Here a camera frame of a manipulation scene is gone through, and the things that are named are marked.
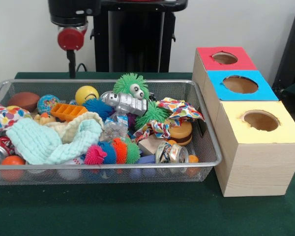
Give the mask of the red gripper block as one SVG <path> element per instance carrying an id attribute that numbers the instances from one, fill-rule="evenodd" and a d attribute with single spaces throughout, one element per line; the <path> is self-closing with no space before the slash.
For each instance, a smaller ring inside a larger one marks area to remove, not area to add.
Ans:
<path id="1" fill-rule="evenodd" d="M 84 45 L 85 27 L 59 27 L 58 45 L 66 50 L 69 60 L 69 77 L 76 78 L 76 58 L 74 50 L 80 50 Z"/>

